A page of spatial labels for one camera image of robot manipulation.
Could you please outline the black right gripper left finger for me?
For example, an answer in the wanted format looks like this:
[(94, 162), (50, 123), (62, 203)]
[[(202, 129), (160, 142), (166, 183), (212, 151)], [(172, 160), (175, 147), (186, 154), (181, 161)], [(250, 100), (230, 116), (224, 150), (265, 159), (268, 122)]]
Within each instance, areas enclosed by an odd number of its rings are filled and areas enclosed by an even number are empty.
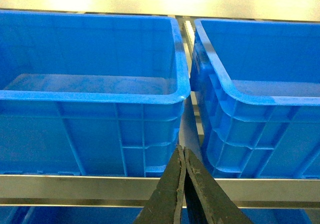
[(180, 224), (187, 173), (182, 146), (174, 150), (156, 189), (141, 210), (135, 224)]

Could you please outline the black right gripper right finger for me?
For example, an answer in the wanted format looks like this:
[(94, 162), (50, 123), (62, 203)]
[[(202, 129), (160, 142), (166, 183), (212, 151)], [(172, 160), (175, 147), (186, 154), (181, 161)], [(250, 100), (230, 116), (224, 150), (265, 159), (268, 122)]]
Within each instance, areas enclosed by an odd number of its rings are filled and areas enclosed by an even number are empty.
[(184, 195), (191, 224), (251, 224), (190, 148), (184, 148)]

